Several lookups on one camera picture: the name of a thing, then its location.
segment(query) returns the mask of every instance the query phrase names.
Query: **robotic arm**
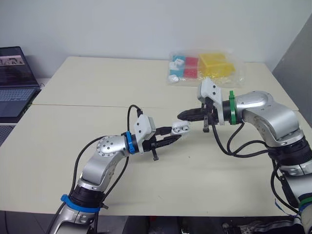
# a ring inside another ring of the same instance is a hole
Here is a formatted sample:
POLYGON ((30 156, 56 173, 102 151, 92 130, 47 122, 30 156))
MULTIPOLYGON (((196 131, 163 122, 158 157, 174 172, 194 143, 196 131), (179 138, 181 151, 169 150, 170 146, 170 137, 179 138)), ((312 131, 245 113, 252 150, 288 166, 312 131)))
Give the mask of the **robotic arm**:
POLYGON ((62 196, 65 205, 48 233, 94 233, 90 225, 100 208, 108 208, 103 201, 117 164, 125 157, 146 151, 152 151, 154 160, 158 160, 156 148, 174 143, 190 127, 187 121, 181 121, 174 123, 173 128, 156 129, 153 119, 139 111, 134 129, 134 135, 127 131, 120 136, 105 136, 98 142, 96 152, 84 166, 76 188, 71 194, 62 196), (156 140, 157 135, 167 134, 171 135, 156 140))
POLYGON ((204 121, 204 132, 209 131, 209 125, 224 125, 225 121, 230 124, 252 124, 270 150, 270 158, 282 173, 280 181, 289 204, 299 207, 305 232, 311 233, 312 151, 299 128, 295 113, 262 91, 237 97, 231 91, 230 100, 223 101, 220 88, 210 79, 202 82, 197 98, 202 102, 202 107, 184 111, 178 118, 204 121))
POLYGON ((305 232, 312 233, 312 151, 299 128, 295 113, 261 91, 237 97, 231 91, 229 100, 223 101, 221 89, 210 79, 202 81, 197 98, 202 102, 201 108, 180 113, 178 119, 183 121, 174 123, 172 127, 156 129, 152 118, 138 113, 134 135, 127 131, 120 136, 103 137, 85 165, 74 191, 68 196, 63 195, 61 200, 65 205, 49 233, 94 233, 90 225, 100 208, 107 208, 103 201, 116 165, 124 157, 146 151, 152 151, 154 160, 158 160, 156 148, 169 145, 188 132, 189 121, 203 121, 204 132, 209 132, 209 125, 212 125, 214 134, 214 125, 224 125, 226 121, 232 125, 252 124, 276 164, 273 179, 279 169, 282 173, 279 178, 289 204, 299 207, 305 232), (170 136, 156 140, 156 135, 167 134, 170 136))

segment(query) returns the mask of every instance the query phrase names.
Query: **red block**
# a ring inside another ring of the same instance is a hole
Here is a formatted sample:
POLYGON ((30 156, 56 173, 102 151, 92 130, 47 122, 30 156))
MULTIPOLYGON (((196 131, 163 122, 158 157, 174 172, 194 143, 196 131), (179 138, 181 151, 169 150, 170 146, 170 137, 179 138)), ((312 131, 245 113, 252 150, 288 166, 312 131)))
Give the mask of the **red block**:
POLYGON ((197 79, 197 68, 185 68, 183 76, 185 78, 197 79))
POLYGON ((185 67, 197 67, 198 58, 185 57, 185 67))

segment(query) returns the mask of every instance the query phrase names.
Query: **green cable tie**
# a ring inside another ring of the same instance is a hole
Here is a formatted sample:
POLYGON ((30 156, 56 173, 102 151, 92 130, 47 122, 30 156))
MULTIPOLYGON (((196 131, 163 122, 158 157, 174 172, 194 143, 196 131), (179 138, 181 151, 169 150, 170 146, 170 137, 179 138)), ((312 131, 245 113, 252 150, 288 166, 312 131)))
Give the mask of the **green cable tie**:
POLYGON ((303 205, 309 203, 309 202, 312 202, 312 197, 308 197, 306 199, 303 199, 300 204, 299 204, 299 208, 301 208, 303 205))
POLYGON ((230 124, 236 125, 237 124, 237 122, 236 122, 236 103, 235 103, 235 95, 234 95, 233 90, 230 91, 229 100, 230 100, 230 110, 231 110, 230 124))

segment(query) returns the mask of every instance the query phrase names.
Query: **blue ring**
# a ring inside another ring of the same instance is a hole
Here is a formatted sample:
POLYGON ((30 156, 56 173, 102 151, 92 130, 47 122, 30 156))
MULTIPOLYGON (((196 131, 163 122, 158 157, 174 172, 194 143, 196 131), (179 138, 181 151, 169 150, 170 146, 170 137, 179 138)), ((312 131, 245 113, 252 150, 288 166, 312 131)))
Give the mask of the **blue ring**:
POLYGON ((310 202, 310 203, 307 203, 307 204, 304 204, 302 207, 300 207, 299 211, 300 211, 300 212, 303 212, 303 210, 304 210, 305 208, 307 208, 308 206, 310 206, 310 205, 312 205, 311 202, 310 202))
POLYGON ((134 146, 133 146, 133 144, 132 144, 132 139, 131 139, 131 133, 130 133, 130 131, 127 131, 127 132, 126 132, 126 135, 127 135, 128 146, 129 146, 129 152, 130 152, 131 154, 134 154, 135 148, 134 148, 134 146))
POLYGON ((87 207, 82 207, 74 204, 66 194, 63 194, 63 196, 60 198, 61 201, 65 202, 66 205, 76 211, 82 211, 86 213, 96 213, 100 211, 100 207, 98 208, 87 208, 87 207))

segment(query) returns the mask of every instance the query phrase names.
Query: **black wire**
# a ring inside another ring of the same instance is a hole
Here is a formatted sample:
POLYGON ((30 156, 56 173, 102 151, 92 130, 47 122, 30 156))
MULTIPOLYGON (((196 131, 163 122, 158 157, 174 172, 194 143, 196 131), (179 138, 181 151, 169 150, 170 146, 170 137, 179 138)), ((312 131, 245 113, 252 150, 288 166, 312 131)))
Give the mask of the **black wire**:
MULTIPOLYGON (((130 111, 131 111, 131 109, 132 109, 133 107, 135 107, 138 111, 141 111, 141 109, 140 109, 138 106, 136 106, 136 105, 131 105, 131 106, 129 107, 129 109, 128 109, 128 114, 127 114, 127 130, 128 130, 128 131, 130 130, 130 123, 129 123, 129 122, 130 122, 130 111)), ((79 160, 80 160, 82 154, 84 153, 84 151, 85 151, 90 145, 92 145, 94 142, 96 142, 96 141, 98 141, 98 140, 100 140, 100 139, 102 139, 102 138, 103 138, 103 136, 98 137, 98 138, 96 138, 96 139, 90 141, 90 142, 80 151, 80 153, 79 153, 79 155, 78 155, 78 157, 77 157, 77 159, 76 159, 76 161, 75 161, 74 174, 73 174, 73 181, 72 181, 72 187, 71 187, 71 189, 70 189, 70 192, 69 192, 69 194, 68 194, 68 197, 70 197, 70 196, 72 195, 72 193, 73 193, 73 191, 74 191, 74 189, 75 189, 76 178, 77 178, 77 170, 78 170, 78 164, 79 164, 79 160)), ((106 193, 105 196, 103 197, 101 203, 104 202, 104 200, 106 199, 106 197, 109 195, 109 193, 113 190, 113 188, 116 186, 116 184, 118 183, 118 181, 119 181, 120 178, 122 177, 123 173, 125 172, 125 170, 126 170, 126 168, 127 168, 128 162, 129 162, 129 157, 126 158, 126 162, 125 162, 125 165, 123 166, 122 171, 120 172, 120 174, 119 174, 119 176, 117 177, 116 181, 112 184, 112 186, 109 188, 109 190, 107 191, 107 193, 106 193)), ((58 217, 58 215, 59 215, 61 209, 64 207, 64 205, 65 205, 65 202, 63 202, 63 203, 60 205, 60 207, 58 208, 57 212, 56 212, 55 215, 53 216, 52 221, 51 221, 51 223, 50 223, 50 225, 49 225, 49 227, 48 227, 47 233, 49 233, 49 232, 51 231, 52 226, 53 226, 53 224, 54 224, 56 218, 58 217)), ((98 233, 98 231, 97 231, 97 230, 98 230, 98 212, 96 213, 96 216, 95 216, 95 223, 94 223, 94 226, 95 226, 95 227, 94 227, 94 233, 97 234, 97 233, 98 233)))
POLYGON ((76 162, 75 162, 75 166, 74 166, 74 174, 73 174, 73 181, 72 181, 72 187, 70 189, 70 192, 68 194, 68 197, 70 197, 75 189, 75 185, 76 185, 76 178, 77 178, 77 169, 78 169, 78 164, 79 164, 79 160, 82 156, 82 154, 86 151, 86 149, 92 145, 94 142, 98 141, 98 140, 101 140, 103 138, 103 136, 101 137, 98 137, 92 141, 90 141, 79 153, 77 159, 76 159, 76 162))
POLYGON ((130 111, 132 109, 132 107, 135 107, 138 111, 140 111, 141 109, 137 106, 137 105, 131 105, 128 108, 128 114, 127 114, 127 131, 130 131, 130 111))
POLYGON ((94 234, 98 234, 98 212, 96 212, 96 216, 94 218, 94 234))
MULTIPOLYGON (((80 151, 79 155, 77 156, 76 161, 75 161, 75 165, 74 165, 74 174, 73 174, 72 187, 71 187, 71 189, 70 189, 70 192, 69 192, 69 194, 68 194, 68 197, 70 197, 70 196, 72 195, 72 193, 73 193, 73 191, 74 191, 74 189, 75 189, 76 178, 77 178, 77 169, 78 169, 79 160, 80 160, 82 154, 86 151, 86 149, 87 149, 90 145, 92 145, 94 142, 96 142, 96 141, 98 141, 98 140, 100 140, 100 139, 102 139, 102 138, 103 138, 103 136, 98 137, 98 138, 96 138, 96 139, 90 141, 90 142, 80 151)), ((50 233, 50 231, 51 231, 51 229, 52 229, 52 226, 53 226, 54 222, 56 221, 56 219, 57 219, 57 217, 58 217, 60 211, 61 211, 62 208, 64 207, 64 205, 65 205, 65 202, 63 202, 63 203, 60 205, 60 207, 58 208, 57 212, 54 214, 54 216, 53 216, 53 218, 52 218, 52 221, 51 221, 51 223, 50 223, 50 225, 49 225, 49 227, 48 227, 48 229, 47 229, 47 233, 50 233)))
MULTIPOLYGON (((273 169, 276 167, 276 161, 274 160, 274 159, 272 159, 272 165, 273 165, 273 169)), ((279 181, 281 181, 281 179, 280 179, 280 177, 278 176, 278 174, 276 173, 275 174, 275 177, 279 180, 279 181)))
POLYGON ((294 207, 292 207, 291 205, 289 205, 288 203, 286 203, 276 192, 275 190, 275 186, 274 186, 274 178, 275 175, 277 174, 277 170, 279 168, 279 163, 274 167, 272 175, 271 175, 271 189, 272 192, 274 194, 274 196, 284 205, 286 206, 288 209, 290 209, 291 211, 295 212, 296 214, 299 214, 299 211, 296 210, 294 207))
POLYGON ((9 233, 9 228, 8 228, 8 220, 7 220, 7 217, 6 217, 6 211, 4 211, 4 224, 5 224, 5 231, 7 234, 10 234, 9 233))
MULTIPOLYGON (((234 139, 234 137, 238 134, 238 132, 244 127, 245 123, 243 122, 239 128, 237 128, 237 130, 231 135, 231 137, 228 140, 227 143, 227 150, 228 152, 232 153, 231 148, 230 148, 230 144, 232 142, 232 140, 234 139)), ((248 141, 247 143, 243 144, 242 146, 240 146, 237 150, 233 151, 234 154, 237 154, 239 151, 241 151, 242 149, 244 149, 246 146, 251 145, 251 144, 255 144, 255 143, 259 143, 259 144, 263 144, 263 145, 267 145, 264 141, 262 140, 251 140, 248 141)))
POLYGON ((232 136, 229 138, 228 140, 228 143, 226 145, 226 148, 228 150, 228 152, 231 152, 231 149, 230 149, 230 144, 231 144, 231 141, 233 140, 233 138, 237 135, 237 133, 239 133, 240 130, 242 130, 242 128, 244 127, 245 123, 243 122, 239 128, 236 129, 236 131, 232 134, 232 136))
POLYGON ((54 216, 53 216, 53 218, 52 218, 52 220, 51 220, 51 222, 50 222, 50 225, 49 225, 49 227, 48 227, 48 229, 47 229, 47 232, 46 232, 47 234, 50 234, 50 231, 51 231, 51 229, 52 229, 52 227, 53 227, 53 224, 55 223, 55 221, 56 221, 56 219, 57 219, 57 217, 58 217, 60 211, 63 209, 64 205, 65 205, 65 202, 63 202, 63 203, 59 206, 58 210, 55 212, 55 214, 54 214, 54 216))
MULTIPOLYGON (((128 113, 127 113, 127 131, 130 130, 130 112, 131 109, 135 107, 138 111, 141 111, 141 109, 136 106, 136 105, 131 105, 128 108, 128 113)), ((107 198, 107 196, 111 193, 111 191, 113 190, 113 188, 116 186, 116 184, 119 182, 120 178, 122 177, 123 173, 125 172, 127 166, 128 166, 128 162, 129 162, 129 157, 126 158, 126 162, 125 165, 122 168, 122 171, 120 172, 119 176, 117 177, 117 179, 115 180, 115 182, 112 184, 112 186, 109 188, 109 190, 106 192, 105 196, 103 197, 101 202, 104 202, 104 200, 107 198)))
POLYGON ((238 155, 238 154, 235 154, 234 152, 228 152, 224 149, 221 141, 220 141, 220 138, 219 138, 219 135, 218 135, 218 132, 216 131, 216 128, 215 128, 215 125, 212 124, 211 125, 212 128, 213 128, 213 133, 214 133, 214 137, 215 137, 215 140, 219 146, 219 148, 221 149, 221 151, 223 153, 225 153, 226 155, 230 155, 230 156, 234 156, 234 157, 239 157, 239 158, 248 158, 248 157, 254 157, 254 156, 257 156, 257 155, 261 155, 261 154, 265 154, 265 153, 272 153, 271 150, 261 150, 261 151, 258 151, 258 152, 255 152, 255 153, 252 153, 252 154, 248 154, 248 155, 238 155))

